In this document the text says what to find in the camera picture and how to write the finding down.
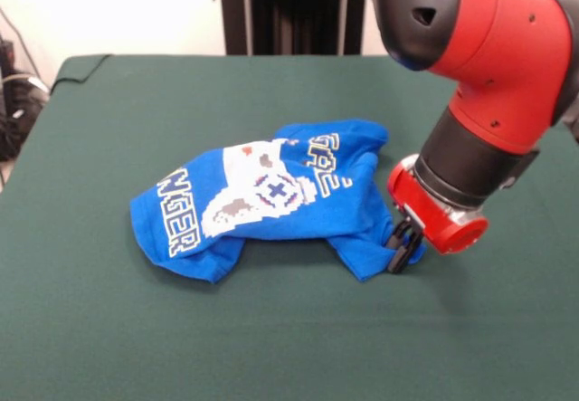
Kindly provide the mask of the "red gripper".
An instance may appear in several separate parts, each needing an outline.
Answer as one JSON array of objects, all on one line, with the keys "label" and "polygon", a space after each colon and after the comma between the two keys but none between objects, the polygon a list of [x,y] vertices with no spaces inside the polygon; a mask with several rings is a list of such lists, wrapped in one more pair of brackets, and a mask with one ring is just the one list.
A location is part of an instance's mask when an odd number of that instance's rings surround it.
[{"label": "red gripper", "polygon": [[396,208],[412,222],[400,221],[384,247],[394,250],[387,265],[391,274],[401,273],[422,256],[422,236],[440,253],[460,253],[475,244],[489,227],[481,208],[463,209],[431,195],[420,183],[414,165],[418,154],[403,158],[388,177],[386,188]]}]

